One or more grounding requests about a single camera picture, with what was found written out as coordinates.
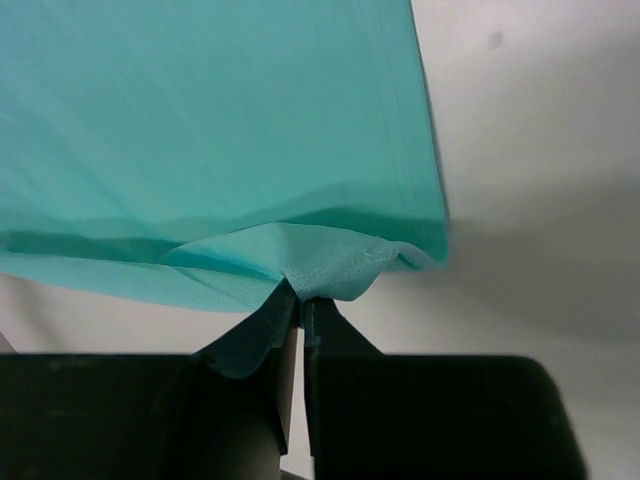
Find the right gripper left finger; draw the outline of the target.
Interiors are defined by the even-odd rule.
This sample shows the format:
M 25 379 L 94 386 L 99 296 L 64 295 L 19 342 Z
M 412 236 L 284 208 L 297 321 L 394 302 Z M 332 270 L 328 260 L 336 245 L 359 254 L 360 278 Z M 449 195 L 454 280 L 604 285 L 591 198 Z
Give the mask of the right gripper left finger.
M 5 479 L 278 479 L 295 293 L 192 354 L 5 354 Z

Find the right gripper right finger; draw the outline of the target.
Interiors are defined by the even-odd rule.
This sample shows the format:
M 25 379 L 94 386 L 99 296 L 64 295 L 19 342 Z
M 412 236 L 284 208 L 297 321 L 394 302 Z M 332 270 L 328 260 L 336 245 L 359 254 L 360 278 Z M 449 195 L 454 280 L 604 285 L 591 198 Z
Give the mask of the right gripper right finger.
M 391 355 L 330 299 L 303 307 L 319 479 L 584 479 L 555 382 L 513 355 Z

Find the teal t shirt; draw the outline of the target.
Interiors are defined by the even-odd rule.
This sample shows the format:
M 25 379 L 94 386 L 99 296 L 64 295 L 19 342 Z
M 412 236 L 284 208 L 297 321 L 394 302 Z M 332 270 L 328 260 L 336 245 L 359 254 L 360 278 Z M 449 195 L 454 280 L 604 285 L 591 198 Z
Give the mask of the teal t shirt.
M 213 311 L 444 264 L 407 1 L 5 1 L 1 270 Z

